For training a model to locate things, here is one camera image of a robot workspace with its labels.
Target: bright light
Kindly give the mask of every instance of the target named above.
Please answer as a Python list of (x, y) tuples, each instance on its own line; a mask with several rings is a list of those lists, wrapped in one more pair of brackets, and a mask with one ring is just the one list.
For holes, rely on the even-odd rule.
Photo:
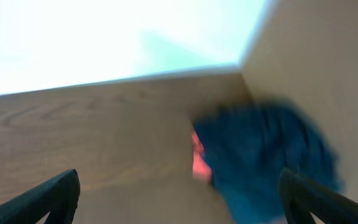
[(237, 63), (264, 0), (0, 0), (0, 94)]

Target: wood grain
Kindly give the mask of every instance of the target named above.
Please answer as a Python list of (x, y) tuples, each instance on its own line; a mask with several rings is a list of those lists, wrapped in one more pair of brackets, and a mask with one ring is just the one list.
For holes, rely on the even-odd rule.
[(246, 101), (239, 74), (0, 96), (0, 204), (75, 168), (75, 223), (230, 223), (191, 179), (191, 119)]

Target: red object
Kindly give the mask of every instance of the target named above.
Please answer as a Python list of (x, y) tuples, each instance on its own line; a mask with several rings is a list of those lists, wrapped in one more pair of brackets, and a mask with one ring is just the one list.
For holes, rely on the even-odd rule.
[(191, 134), (193, 139), (193, 177), (199, 180), (210, 182), (212, 170), (203, 160), (204, 147), (195, 131)]

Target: blue cloth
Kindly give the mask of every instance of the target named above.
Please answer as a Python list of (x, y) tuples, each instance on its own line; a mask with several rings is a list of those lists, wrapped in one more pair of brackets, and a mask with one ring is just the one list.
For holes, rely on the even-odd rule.
[(237, 224), (283, 215), (278, 179), (284, 167), (339, 189), (334, 154), (313, 125), (286, 103), (232, 108), (193, 126), (213, 185)]

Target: wooden panel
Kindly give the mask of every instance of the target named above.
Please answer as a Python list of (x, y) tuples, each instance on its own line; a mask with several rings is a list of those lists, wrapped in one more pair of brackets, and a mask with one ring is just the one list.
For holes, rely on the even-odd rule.
[(243, 62), (247, 86), (314, 119), (338, 154), (343, 194), (358, 203), (358, 0), (278, 2)]
[(0, 204), (75, 168), (75, 223), (230, 222), (191, 179), (190, 118), (248, 100), (236, 74), (0, 96)]

